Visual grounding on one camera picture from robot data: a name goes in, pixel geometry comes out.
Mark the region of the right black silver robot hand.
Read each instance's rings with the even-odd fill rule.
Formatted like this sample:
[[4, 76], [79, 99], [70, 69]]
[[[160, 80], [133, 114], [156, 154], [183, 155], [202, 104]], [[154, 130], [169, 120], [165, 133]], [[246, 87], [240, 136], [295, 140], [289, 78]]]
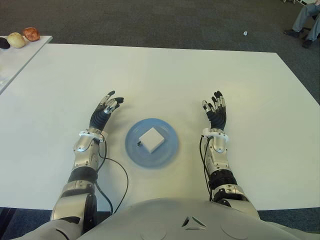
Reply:
[[213, 104], [202, 101], [202, 108], [210, 122], [211, 129], [224, 130], [227, 122], [226, 102], [222, 93], [218, 90], [211, 97]]

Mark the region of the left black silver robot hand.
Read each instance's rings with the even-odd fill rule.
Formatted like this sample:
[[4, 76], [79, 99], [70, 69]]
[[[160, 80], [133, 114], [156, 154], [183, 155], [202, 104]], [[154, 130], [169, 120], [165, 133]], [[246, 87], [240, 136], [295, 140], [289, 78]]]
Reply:
[[113, 111], [119, 108], [120, 104], [124, 102], [123, 97], [112, 98], [112, 95], [114, 94], [115, 91], [113, 90], [101, 99], [93, 114], [91, 115], [89, 121], [90, 128], [95, 128], [103, 131]]

